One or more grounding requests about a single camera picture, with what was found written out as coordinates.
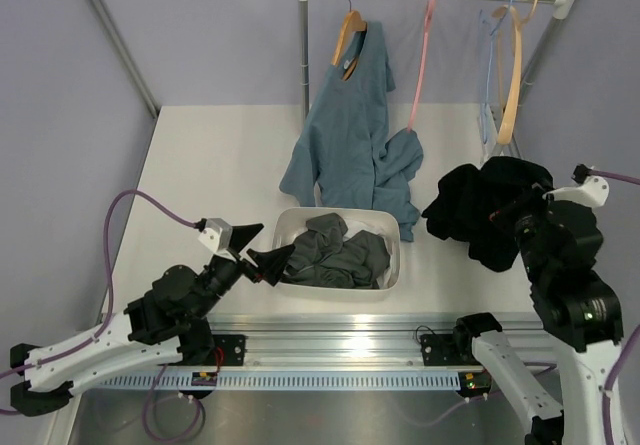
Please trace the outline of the black t shirt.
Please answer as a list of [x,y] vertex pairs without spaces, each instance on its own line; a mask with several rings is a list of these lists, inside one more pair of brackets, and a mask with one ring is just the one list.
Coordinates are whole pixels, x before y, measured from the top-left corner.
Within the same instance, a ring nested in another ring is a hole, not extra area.
[[490,215],[509,205],[535,184],[553,188],[549,171],[508,156],[492,157],[481,167],[464,164],[438,181],[438,195],[422,212],[429,234],[468,245],[468,257],[493,272],[509,270],[518,248],[513,236]]

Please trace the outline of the pink plastic hanger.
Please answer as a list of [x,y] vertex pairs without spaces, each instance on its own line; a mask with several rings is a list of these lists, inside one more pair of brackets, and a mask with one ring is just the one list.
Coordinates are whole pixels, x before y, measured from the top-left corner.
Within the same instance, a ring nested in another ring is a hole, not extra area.
[[417,115],[417,109],[421,98],[421,92],[423,87],[424,75],[426,70],[426,61],[428,54],[428,44],[429,44],[429,34],[433,20],[433,14],[436,6],[436,0],[428,0],[428,3],[425,8],[424,15],[424,23],[423,23],[423,34],[422,34],[422,48],[420,55],[420,64],[419,64],[419,72],[416,81],[416,88],[413,97],[411,112],[409,116],[409,121],[407,124],[407,130],[412,131],[414,128],[415,118]]

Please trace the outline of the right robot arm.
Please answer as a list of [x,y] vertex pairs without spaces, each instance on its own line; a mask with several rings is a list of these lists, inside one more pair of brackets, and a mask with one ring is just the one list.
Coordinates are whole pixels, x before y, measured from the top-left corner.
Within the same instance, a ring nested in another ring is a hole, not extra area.
[[551,339],[561,403],[545,397],[492,314],[461,317],[453,329],[454,354],[489,372],[528,444],[627,441],[617,379],[639,334],[623,337],[619,299],[594,270],[603,236],[593,211],[608,195],[603,175],[550,191],[535,184],[489,217],[518,247],[534,310]]

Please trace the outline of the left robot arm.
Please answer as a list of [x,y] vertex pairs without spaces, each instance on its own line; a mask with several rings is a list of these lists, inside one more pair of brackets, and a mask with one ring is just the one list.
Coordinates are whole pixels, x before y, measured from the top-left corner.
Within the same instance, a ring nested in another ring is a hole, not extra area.
[[102,324],[63,342],[10,351],[22,379],[10,389],[18,414],[37,417],[67,406],[85,391],[130,371],[155,365],[202,365],[216,348],[208,315],[241,279],[275,286],[295,248],[249,248],[263,224],[232,226],[222,219],[195,223],[212,257],[201,272],[167,269],[141,298]]

